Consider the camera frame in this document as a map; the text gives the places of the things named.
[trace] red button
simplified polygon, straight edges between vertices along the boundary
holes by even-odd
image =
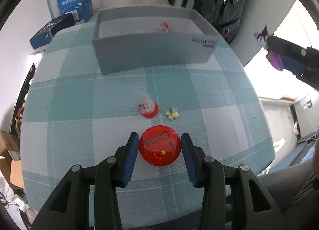
[[[166,166],[175,161],[181,152],[178,134],[166,126],[147,129],[139,141],[142,157],[154,166]]]

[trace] gray box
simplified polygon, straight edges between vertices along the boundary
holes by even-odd
[[[169,32],[161,31],[166,22]],[[131,6],[98,14],[93,46],[102,74],[139,67],[205,63],[218,32],[195,10]]]

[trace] cardboard box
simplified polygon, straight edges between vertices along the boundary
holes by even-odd
[[[10,182],[15,186],[24,188],[21,161],[11,161]]]
[[[52,38],[58,31],[71,27],[74,24],[75,21],[71,14],[62,15],[52,19],[30,39],[33,49],[38,49],[41,46],[47,45],[52,41]]]
[[[12,160],[19,161],[20,158],[20,139],[7,133],[0,132],[0,141],[6,146]]]
[[[72,13],[76,22],[88,22],[93,15],[91,0],[57,0],[61,15]]]
[[[11,183],[11,173],[16,174],[14,169],[13,171],[11,170],[11,162],[12,162],[12,158],[6,148],[6,145],[4,144],[4,141],[2,141],[2,138],[0,138],[0,156],[2,156],[3,158],[0,159],[0,170],[4,176],[4,178],[6,179],[6,181],[8,182],[9,186],[16,190],[16,189],[20,189],[19,186],[16,186],[14,184]]]

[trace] checkered tablecloth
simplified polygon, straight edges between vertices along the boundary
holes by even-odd
[[[222,38],[207,64],[101,75],[91,42],[94,25],[92,18],[57,33],[30,87],[21,160],[31,208],[41,209],[71,166],[97,165],[125,145],[131,132],[141,136],[154,125],[189,133],[195,145],[224,165],[245,163],[258,174],[274,159],[258,97]],[[137,93],[147,93],[159,104],[156,117],[138,114]],[[173,121],[165,116],[171,107],[180,114]],[[189,182],[182,153],[166,167],[151,166],[138,154],[132,181],[117,195],[123,227],[129,228],[199,210],[203,189]]]

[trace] blue cardboard box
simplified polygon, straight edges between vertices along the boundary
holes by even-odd
[[[33,49],[47,45],[58,31],[74,24],[75,21],[71,13],[52,19],[30,39]]]
[[[93,15],[91,0],[57,0],[60,14],[72,13],[75,22],[88,22]]]

